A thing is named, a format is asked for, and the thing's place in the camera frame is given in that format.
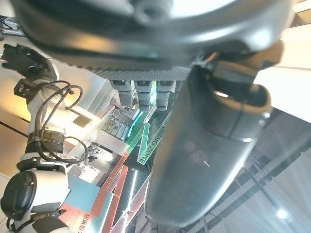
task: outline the robotic arm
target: robotic arm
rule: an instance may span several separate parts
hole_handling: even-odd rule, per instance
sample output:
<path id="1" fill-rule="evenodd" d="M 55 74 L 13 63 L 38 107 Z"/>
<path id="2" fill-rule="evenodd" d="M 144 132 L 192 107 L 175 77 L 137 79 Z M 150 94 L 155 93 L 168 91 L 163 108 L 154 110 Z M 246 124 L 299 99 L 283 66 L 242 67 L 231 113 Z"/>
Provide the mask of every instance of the robotic arm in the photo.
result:
<path id="1" fill-rule="evenodd" d="M 60 206 L 68 194 L 66 166 L 87 159 L 87 149 L 80 161 L 66 158 L 63 145 L 68 110 L 82 96 L 79 86 L 58 81 L 56 69 L 36 51 L 17 45 L 5 45 L 3 67 L 16 70 L 21 79 L 14 94 L 26 99 L 31 121 L 25 154 L 17 164 L 19 173 L 8 183 L 1 208 L 8 216 L 7 227 L 16 233 L 70 233 L 58 218 L 65 210 Z M 64 83 L 64 88 L 56 85 Z M 64 99 L 80 90 L 78 100 L 67 107 Z"/>

